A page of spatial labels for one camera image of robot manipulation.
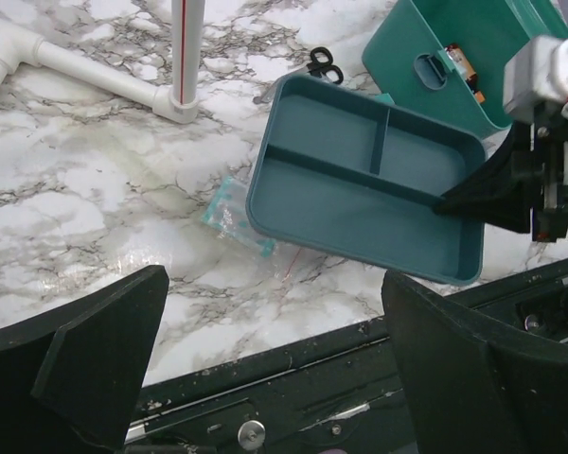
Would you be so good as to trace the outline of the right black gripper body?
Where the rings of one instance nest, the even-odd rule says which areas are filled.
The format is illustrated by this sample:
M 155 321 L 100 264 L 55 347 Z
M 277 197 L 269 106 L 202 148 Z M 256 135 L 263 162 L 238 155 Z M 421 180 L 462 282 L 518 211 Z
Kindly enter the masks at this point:
M 568 119 L 561 107 L 543 101 L 532 110 L 532 123 L 513 124 L 518 172 L 523 179 L 532 239 L 555 242 L 568 233 Z

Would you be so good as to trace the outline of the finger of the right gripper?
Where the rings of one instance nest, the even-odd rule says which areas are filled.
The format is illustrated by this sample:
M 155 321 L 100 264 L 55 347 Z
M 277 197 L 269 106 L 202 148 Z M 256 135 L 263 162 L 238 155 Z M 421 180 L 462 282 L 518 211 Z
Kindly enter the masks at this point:
M 511 232 L 531 230 L 531 127 L 512 124 L 506 139 L 464 182 L 442 195 L 439 215 L 471 218 Z

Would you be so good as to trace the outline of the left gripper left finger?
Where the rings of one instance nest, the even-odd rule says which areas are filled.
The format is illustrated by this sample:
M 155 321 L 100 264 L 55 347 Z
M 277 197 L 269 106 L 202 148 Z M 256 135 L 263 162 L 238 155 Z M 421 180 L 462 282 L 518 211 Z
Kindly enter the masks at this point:
M 164 312 L 147 266 L 0 329 L 0 449 L 120 449 Z

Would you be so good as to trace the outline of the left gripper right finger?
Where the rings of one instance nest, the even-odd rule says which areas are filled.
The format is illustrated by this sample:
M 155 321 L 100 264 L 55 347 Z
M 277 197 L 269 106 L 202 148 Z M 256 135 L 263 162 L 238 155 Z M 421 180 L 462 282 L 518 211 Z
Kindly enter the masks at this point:
M 396 271 L 382 302 L 419 452 L 568 453 L 568 344 Z

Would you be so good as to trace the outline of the teal medicine kit box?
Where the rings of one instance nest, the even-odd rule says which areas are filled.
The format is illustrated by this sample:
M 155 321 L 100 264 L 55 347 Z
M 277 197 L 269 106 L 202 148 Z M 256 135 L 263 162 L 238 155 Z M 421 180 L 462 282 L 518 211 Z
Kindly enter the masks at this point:
M 506 63 L 538 35 L 568 38 L 549 1 L 398 1 L 362 55 L 396 104 L 480 138 L 509 127 Z

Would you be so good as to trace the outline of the brown medicine bottle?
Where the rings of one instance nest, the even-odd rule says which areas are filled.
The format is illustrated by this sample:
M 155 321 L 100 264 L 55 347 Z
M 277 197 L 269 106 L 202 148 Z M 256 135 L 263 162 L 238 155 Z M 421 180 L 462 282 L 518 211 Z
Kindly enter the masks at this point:
M 453 61 L 457 72 L 469 86 L 477 102 L 479 104 L 484 103 L 486 98 L 478 88 L 478 74 L 470 64 L 465 53 L 458 44 L 449 44 L 445 47 L 445 50 L 449 58 Z

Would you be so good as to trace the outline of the teal divided tray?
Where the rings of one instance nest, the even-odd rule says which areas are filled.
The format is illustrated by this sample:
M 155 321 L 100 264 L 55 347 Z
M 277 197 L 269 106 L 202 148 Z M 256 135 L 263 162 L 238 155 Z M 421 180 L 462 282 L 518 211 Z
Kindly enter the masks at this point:
M 482 270 L 484 226 L 435 206 L 486 159 L 470 132 L 288 76 L 275 91 L 246 213 L 277 240 L 466 286 Z

